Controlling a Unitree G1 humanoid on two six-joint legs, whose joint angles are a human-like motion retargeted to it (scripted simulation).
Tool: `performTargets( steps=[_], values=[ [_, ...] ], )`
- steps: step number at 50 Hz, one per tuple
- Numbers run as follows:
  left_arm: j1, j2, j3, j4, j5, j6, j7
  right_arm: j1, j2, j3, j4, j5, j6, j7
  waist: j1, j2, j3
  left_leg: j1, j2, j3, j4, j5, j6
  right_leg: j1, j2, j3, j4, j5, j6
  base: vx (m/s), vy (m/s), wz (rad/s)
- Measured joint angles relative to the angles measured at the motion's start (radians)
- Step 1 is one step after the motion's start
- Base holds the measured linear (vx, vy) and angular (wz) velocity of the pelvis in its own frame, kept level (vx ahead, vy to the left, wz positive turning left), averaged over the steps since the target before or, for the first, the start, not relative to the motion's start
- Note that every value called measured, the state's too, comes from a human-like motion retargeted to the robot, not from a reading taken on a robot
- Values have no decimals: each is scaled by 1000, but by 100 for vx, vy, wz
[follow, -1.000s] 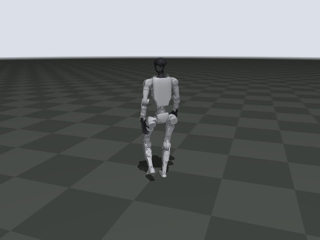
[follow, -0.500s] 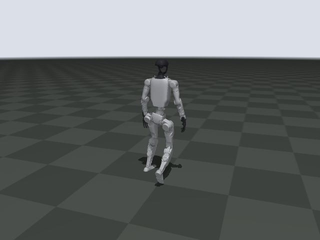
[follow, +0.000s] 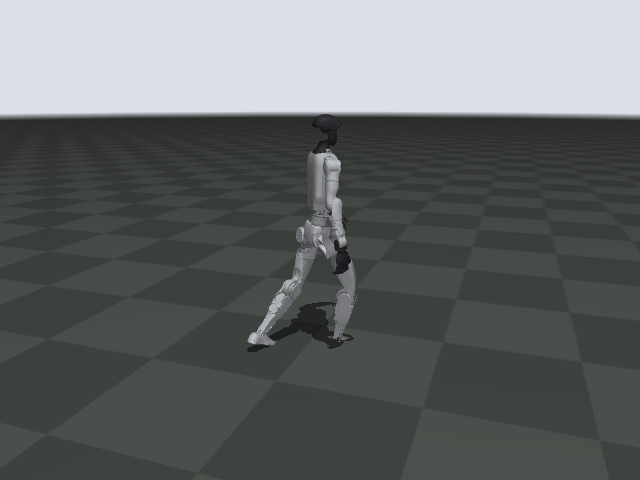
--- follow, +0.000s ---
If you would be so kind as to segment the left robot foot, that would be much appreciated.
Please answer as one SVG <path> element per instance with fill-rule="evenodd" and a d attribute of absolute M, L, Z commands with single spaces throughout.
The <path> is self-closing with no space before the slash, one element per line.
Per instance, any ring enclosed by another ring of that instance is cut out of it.
<path fill-rule="evenodd" d="M 264 345 L 271 345 L 271 346 L 273 346 L 276 343 L 274 340 L 270 339 L 267 336 L 267 334 L 265 336 L 260 336 L 259 335 L 260 332 L 261 331 L 259 331 L 258 333 L 257 332 L 252 332 L 250 334 L 250 336 L 248 337 L 247 342 L 252 343 L 252 344 L 264 344 Z"/>

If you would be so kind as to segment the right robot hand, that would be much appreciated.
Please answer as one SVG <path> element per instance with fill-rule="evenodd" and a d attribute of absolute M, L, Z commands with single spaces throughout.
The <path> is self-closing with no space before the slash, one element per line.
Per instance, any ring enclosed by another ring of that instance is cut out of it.
<path fill-rule="evenodd" d="M 334 240 L 334 246 L 335 246 L 335 251 L 337 251 L 337 257 L 336 257 L 336 271 L 333 272 L 333 274 L 343 274 L 345 271 L 348 270 L 349 265 L 351 262 L 351 258 L 348 255 L 348 252 L 346 251 L 347 249 L 347 244 L 345 247 L 339 248 L 339 242 L 337 240 Z"/>

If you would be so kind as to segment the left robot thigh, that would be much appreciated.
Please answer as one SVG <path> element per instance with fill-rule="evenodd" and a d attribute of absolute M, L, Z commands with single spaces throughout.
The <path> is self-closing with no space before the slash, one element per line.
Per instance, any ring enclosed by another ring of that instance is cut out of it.
<path fill-rule="evenodd" d="M 283 288 L 284 294 L 292 298 L 299 296 L 301 293 L 302 286 L 310 273 L 318 250 L 318 248 L 310 245 L 305 240 L 303 233 L 304 226 L 299 227 L 296 231 L 297 242 L 302 244 L 296 252 L 293 277 L 286 282 Z"/>

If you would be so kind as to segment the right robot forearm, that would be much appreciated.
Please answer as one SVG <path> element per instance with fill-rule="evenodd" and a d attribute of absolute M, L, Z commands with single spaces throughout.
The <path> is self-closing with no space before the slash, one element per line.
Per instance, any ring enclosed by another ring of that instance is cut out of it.
<path fill-rule="evenodd" d="M 342 201 L 340 199 L 335 199 L 332 202 L 332 214 L 328 216 L 331 224 L 333 240 L 337 240 L 339 242 L 339 248 L 345 247 L 347 244 L 345 230 L 342 223 L 342 206 Z"/>

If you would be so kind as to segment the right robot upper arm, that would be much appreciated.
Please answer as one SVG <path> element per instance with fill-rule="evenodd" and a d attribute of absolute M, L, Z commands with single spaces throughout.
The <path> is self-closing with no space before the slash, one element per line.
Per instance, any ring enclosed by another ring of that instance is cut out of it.
<path fill-rule="evenodd" d="M 340 160 L 333 157 L 325 157 L 323 163 L 323 171 L 325 173 L 325 207 L 332 212 L 332 202 L 339 190 L 339 176 L 341 173 Z"/>

